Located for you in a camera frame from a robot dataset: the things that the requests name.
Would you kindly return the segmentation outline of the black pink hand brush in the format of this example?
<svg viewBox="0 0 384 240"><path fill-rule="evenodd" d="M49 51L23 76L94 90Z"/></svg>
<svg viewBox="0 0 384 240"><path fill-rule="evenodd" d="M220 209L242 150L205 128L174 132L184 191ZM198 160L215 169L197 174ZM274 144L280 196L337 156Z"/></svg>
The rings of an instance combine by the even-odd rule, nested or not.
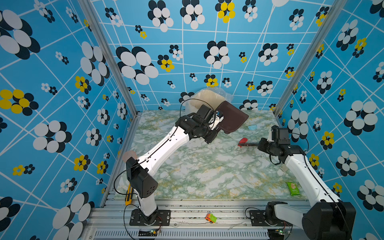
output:
<svg viewBox="0 0 384 240"><path fill-rule="evenodd" d="M259 145L259 143L253 143L253 142L239 142L238 143L238 146L240 148L242 147L257 147Z"/></svg>

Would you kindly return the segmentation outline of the black dustpan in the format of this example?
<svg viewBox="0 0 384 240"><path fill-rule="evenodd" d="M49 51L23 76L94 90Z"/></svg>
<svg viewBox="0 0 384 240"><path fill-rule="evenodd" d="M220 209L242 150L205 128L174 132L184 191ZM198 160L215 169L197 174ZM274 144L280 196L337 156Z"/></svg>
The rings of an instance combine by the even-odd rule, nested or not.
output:
<svg viewBox="0 0 384 240"><path fill-rule="evenodd" d="M216 111L223 117L218 123L218 130L223 131L225 134L237 131L249 118L249 115L227 101L223 101L216 108Z"/></svg>

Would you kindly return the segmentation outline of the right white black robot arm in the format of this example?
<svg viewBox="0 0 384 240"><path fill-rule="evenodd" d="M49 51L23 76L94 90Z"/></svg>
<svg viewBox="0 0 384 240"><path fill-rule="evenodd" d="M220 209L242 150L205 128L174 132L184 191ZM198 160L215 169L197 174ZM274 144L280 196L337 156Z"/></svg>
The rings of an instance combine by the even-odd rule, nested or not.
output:
<svg viewBox="0 0 384 240"><path fill-rule="evenodd" d="M352 239L356 209L332 192L300 146L291 145L288 129L272 126L269 137L259 141L258 150L278 157L295 175L311 206L304 213L285 202L269 202L265 213L268 224L288 222L302 229L310 240Z"/></svg>

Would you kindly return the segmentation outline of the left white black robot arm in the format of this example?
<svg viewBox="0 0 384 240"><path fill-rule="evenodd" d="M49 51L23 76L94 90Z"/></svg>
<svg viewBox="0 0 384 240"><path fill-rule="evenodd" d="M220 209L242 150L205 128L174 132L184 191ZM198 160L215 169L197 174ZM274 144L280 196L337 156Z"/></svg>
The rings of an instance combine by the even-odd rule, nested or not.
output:
<svg viewBox="0 0 384 240"><path fill-rule="evenodd" d="M160 166L191 139L214 134L223 119L220 111L201 105L197 113L179 117L170 132L147 153L140 157L134 151L124 153L127 180L138 196L140 214L146 224L153 224L158 217L154 192L159 184L154 176Z"/></svg>

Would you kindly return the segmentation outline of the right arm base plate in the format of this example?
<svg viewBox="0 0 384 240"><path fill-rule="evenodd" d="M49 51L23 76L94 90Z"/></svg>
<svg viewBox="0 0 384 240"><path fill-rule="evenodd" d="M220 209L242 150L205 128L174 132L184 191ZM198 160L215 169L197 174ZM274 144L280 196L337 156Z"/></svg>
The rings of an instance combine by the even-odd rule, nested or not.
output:
<svg viewBox="0 0 384 240"><path fill-rule="evenodd" d="M250 210L249 215L251 218L251 225L253 227L268 227L269 224L266 222L265 211Z"/></svg>

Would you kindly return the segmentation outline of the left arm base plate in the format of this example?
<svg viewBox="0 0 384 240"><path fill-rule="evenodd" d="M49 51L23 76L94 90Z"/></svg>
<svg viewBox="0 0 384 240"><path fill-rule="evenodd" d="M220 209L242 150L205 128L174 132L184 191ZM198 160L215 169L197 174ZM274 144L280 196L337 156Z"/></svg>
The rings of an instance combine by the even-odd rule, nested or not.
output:
<svg viewBox="0 0 384 240"><path fill-rule="evenodd" d="M130 226L169 226L170 210L155 210L150 216L145 216L141 210L131 212Z"/></svg>

